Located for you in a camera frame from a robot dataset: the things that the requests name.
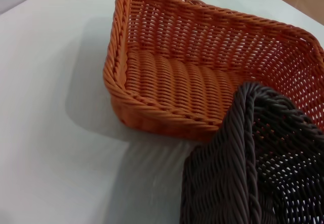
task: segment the rectangular basket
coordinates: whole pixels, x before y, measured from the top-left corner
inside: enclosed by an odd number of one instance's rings
[[[116,0],[103,77],[129,127],[209,141],[245,81],[324,129],[323,49],[303,29],[198,0]]]

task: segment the woven basket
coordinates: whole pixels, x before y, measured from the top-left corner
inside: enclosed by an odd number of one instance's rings
[[[324,223],[324,135],[269,87],[238,89],[183,171],[180,224]]]
[[[116,0],[103,77],[126,125],[208,141],[257,80],[324,129],[323,50],[303,29],[198,0]]]

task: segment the dark brown basket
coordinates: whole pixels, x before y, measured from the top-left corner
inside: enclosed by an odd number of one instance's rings
[[[180,224],[324,223],[324,135],[292,102],[246,83],[183,171]]]

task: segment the table surface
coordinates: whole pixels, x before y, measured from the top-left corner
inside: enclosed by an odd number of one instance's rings
[[[281,0],[203,0],[324,27]],[[27,0],[0,16],[0,223],[178,223],[191,144],[123,126],[102,68],[114,0]]]

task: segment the brown woven basket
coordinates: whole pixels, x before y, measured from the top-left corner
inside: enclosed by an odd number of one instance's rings
[[[257,80],[324,129],[323,50],[303,29],[198,0],[116,0],[104,82],[126,125],[208,141]]]
[[[180,224],[324,223],[324,135],[286,97],[246,83],[186,159]]]

